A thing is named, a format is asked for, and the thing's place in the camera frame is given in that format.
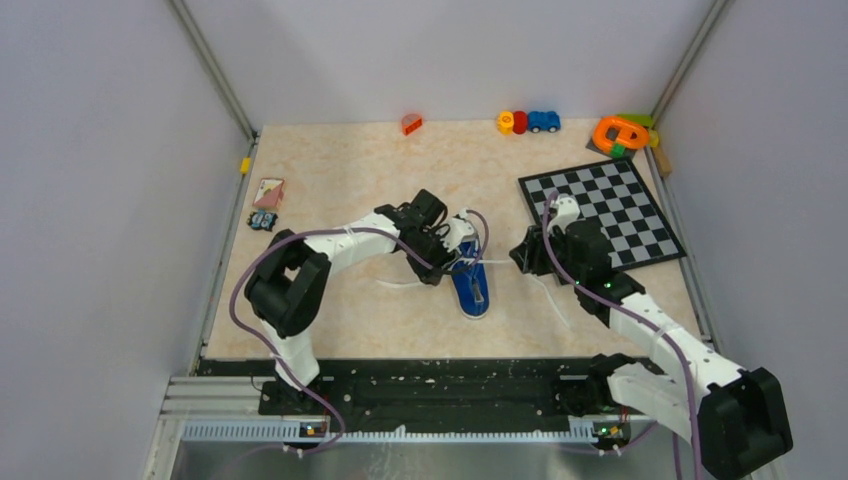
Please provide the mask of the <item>blue canvas sneaker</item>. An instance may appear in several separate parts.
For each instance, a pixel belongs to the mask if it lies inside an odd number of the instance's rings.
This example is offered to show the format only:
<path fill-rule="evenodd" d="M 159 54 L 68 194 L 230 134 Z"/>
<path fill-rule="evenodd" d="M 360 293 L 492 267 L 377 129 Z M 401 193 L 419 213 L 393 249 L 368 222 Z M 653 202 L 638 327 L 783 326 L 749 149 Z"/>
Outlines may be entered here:
<path fill-rule="evenodd" d="M 451 280 L 459 307 L 471 319 L 482 318 L 489 310 L 490 297 L 485 266 L 473 264 L 481 249 L 477 239 L 459 245 L 459 258 L 451 265 Z"/>

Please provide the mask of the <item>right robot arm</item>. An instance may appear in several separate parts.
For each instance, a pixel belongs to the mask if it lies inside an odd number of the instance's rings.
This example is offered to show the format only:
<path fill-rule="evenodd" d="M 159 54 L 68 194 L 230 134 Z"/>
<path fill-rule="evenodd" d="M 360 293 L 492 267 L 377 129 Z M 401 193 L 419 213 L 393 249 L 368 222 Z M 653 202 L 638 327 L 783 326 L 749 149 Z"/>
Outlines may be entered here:
<path fill-rule="evenodd" d="M 600 412 L 619 405 L 650 416 L 686 441 L 716 479 L 740 479 L 789 453 L 794 440 L 782 387 L 760 367 L 721 356 L 665 313 L 645 287 L 616 269 L 612 243 L 592 221 L 534 225 L 509 252 L 524 274 L 554 274 L 580 306 L 638 345 L 657 367 L 623 354 L 600 356 L 586 385 Z"/>

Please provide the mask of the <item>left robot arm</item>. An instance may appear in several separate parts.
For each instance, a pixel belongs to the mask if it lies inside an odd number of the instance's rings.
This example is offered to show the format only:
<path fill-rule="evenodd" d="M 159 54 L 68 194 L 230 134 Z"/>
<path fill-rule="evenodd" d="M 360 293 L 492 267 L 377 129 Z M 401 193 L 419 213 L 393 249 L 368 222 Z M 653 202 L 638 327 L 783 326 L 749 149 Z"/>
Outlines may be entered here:
<path fill-rule="evenodd" d="M 410 202 L 378 206 L 340 227 L 282 230 L 273 237 L 251 268 L 243 294 L 263 325 L 285 383 L 283 401 L 292 410 L 308 413 L 320 401 L 310 327 L 328 281 L 364 260 L 402 251 L 418 280 L 436 286 L 452 271 L 462 245 L 478 236 L 468 216 L 450 216 L 441 200 L 422 189 Z"/>

